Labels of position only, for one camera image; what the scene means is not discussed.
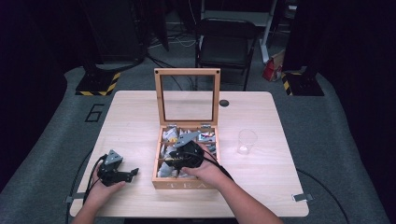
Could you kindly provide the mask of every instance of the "black chair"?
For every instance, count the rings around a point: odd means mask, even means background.
[[[258,33],[250,21],[214,18],[199,21],[195,26],[195,67],[241,69],[245,91]],[[221,82],[224,76],[227,74],[222,71]]]

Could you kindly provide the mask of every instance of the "person's right hand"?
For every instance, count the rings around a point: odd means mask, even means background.
[[[197,143],[198,146],[201,147],[205,151],[205,157],[208,158],[209,160],[213,160],[212,157],[209,156],[208,153],[209,149],[207,146],[201,143]],[[181,168],[183,172],[185,172],[188,175],[194,175],[200,179],[202,179],[206,184],[209,184],[215,188],[218,187],[218,184],[220,183],[221,179],[226,176],[216,165],[212,164],[209,161],[204,160],[201,164],[200,167],[197,168],[188,168],[188,167],[183,167]]]

